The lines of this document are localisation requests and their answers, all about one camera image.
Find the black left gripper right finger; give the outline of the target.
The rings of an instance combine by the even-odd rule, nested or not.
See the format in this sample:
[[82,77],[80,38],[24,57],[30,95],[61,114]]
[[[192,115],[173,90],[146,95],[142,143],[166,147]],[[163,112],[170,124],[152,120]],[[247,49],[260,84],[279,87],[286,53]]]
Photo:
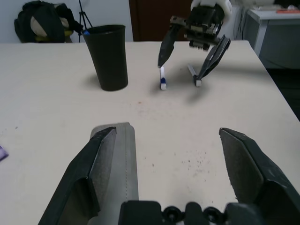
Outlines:
[[221,128],[219,135],[238,202],[256,205],[269,225],[298,225],[300,195],[283,171],[245,134]]

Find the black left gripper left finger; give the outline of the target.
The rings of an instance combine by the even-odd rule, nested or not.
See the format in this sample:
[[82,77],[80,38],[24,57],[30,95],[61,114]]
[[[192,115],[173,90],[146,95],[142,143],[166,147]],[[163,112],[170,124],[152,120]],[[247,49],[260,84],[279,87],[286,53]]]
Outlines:
[[112,168],[116,127],[96,132],[63,174],[39,224],[86,225],[98,216]]

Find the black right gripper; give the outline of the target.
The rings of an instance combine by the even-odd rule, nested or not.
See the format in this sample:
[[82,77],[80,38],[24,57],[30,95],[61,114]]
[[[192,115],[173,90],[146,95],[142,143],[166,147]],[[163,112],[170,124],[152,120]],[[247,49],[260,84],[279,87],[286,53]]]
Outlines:
[[174,50],[174,43],[178,40],[189,40],[190,47],[203,50],[208,50],[214,45],[199,74],[195,76],[196,81],[201,81],[219,64],[230,46],[230,38],[225,35],[218,38],[224,17],[225,14],[219,5],[197,6],[192,9],[188,19],[172,16],[169,29],[160,46],[157,66],[161,68],[168,61]]

